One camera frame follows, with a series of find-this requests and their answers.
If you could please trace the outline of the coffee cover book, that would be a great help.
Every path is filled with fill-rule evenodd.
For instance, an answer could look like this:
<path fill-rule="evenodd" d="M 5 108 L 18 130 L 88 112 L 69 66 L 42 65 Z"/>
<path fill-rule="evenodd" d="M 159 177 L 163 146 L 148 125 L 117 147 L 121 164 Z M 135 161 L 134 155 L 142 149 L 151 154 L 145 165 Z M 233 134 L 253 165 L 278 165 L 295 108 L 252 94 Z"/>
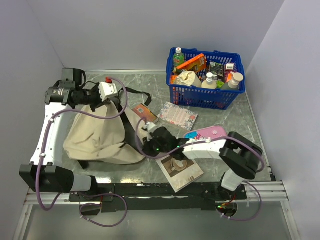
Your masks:
<path fill-rule="evenodd" d="M 194 160 L 176 160 L 168 156 L 156 160 L 175 193 L 202 177 L 203 170 Z"/>

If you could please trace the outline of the beige canvas backpack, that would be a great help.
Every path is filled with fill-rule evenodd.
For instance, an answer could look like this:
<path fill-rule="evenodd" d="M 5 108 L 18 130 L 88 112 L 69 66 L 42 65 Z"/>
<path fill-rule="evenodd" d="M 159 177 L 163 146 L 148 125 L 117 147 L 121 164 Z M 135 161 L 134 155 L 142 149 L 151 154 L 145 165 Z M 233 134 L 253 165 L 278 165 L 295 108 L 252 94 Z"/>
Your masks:
<path fill-rule="evenodd" d="M 138 151 L 135 134 L 142 142 L 147 133 L 142 130 L 144 122 L 126 108 L 121 116 L 104 120 L 77 113 L 64 141 L 63 149 L 72 160 L 98 161 L 116 165 L 141 162 L 145 156 Z"/>

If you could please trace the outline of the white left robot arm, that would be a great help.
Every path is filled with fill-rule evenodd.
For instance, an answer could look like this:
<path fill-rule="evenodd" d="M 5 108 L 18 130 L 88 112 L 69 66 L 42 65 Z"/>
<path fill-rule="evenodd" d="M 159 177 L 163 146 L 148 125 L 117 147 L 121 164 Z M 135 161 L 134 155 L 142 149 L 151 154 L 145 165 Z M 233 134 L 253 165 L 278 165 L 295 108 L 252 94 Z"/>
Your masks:
<path fill-rule="evenodd" d="M 45 93 L 45 117 L 40 138 L 29 164 L 21 165 L 19 175 L 37 195 L 40 193 L 81 192 L 87 201 L 95 200 L 99 188 L 94 176 L 79 175 L 63 167 L 63 143 L 71 113 L 78 105 L 96 110 L 117 96 L 111 81 L 87 86 L 83 70 L 63 68 L 62 79 Z"/>

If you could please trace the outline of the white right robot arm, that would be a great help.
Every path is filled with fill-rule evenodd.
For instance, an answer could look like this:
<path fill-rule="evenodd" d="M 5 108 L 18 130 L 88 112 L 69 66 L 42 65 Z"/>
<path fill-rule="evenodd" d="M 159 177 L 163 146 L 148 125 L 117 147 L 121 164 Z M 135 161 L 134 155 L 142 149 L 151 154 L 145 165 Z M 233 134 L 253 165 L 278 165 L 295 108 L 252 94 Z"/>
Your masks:
<path fill-rule="evenodd" d="M 223 199 L 230 199 L 245 180 L 253 180 L 261 172 L 265 163 L 263 150 L 237 132 L 214 139 L 177 138 L 165 127 L 152 122 L 144 124 L 140 153 L 151 159 L 171 157 L 177 161 L 198 159 L 221 159 L 229 170 L 221 178 L 218 193 Z"/>

